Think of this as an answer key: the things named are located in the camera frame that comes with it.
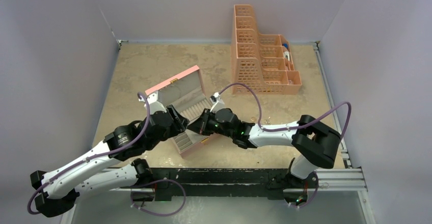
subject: floor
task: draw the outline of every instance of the floor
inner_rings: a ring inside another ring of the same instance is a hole
[[[318,117],[330,109],[313,47],[292,45],[291,48],[294,66],[300,71],[303,85],[297,95],[258,95],[263,118],[270,117],[271,124],[293,122],[301,115]],[[138,91],[144,92],[193,65],[200,67],[205,91],[210,96],[231,83],[230,45],[123,44],[93,145],[117,126],[145,117],[145,108],[137,100]],[[222,98],[240,119],[250,122],[251,117],[258,117],[252,95],[232,95],[227,91]],[[331,116],[323,122],[334,127]],[[147,159],[151,167],[287,168],[297,156],[299,153],[293,147],[266,146],[244,150],[229,138],[219,136],[183,158],[171,141],[160,142],[140,157]],[[335,168],[344,168],[340,152]]]

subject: gray wall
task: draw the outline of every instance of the gray wall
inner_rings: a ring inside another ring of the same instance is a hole
[[[345,0],[320,46],[378,223],[432,222],[431,3]]]
[[[31,216],[29,174],[90,148],[117,56],[94,0],[0,0],[0,223]]]
[[[117,39],[230,41],[234,4],[252,4],[260,31],[321,40],[344,0],[97,0]]]

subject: metal frame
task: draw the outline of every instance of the metal frame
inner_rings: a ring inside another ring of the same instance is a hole
[[[121,46],[122,42],[127,42],[126,40],[120,40],[119,44]],[[334,101],[332,94],[330,92],[329,84],[327,81],[326,73],[322,66],[321,57],[319,55],[318,44],[316,42],[308,43],[312,45],[318,60],[319,68],[322,75],[322,81],[326,88],[327,98],[330,107],[334,106]],[[339,124],[338,115],[336,112],[333,113],[333,120],[336,126],[336,130],[341,132],[341,127]],[[372,208],[370,206],[369,196],[367,193],[367,186],[364,179],[364,175],[361,169],[354,169],[351,164],[349,153],[345,144],[342,140],[340,144],[340,150],[342,153],[342,159],[345,163],[346,169],[318,169],[317,175],[319,178],[319,191],[356,191],[359,196],[359,201],[361,203],[362,211],[365,216],[367,224],[375,224],[375,219],[373,216]],[[111,191],[131,191],[129,188],[113,189]],[[133,189],[133,191],[138,192],[151,192],[150,188],[147,189]],[[303,191],[303,189],[285,189],[284,192],[298,192]],[[72,223],[72,218],[74,215],[75,208],[63,214],[61,219],[61,224]]]

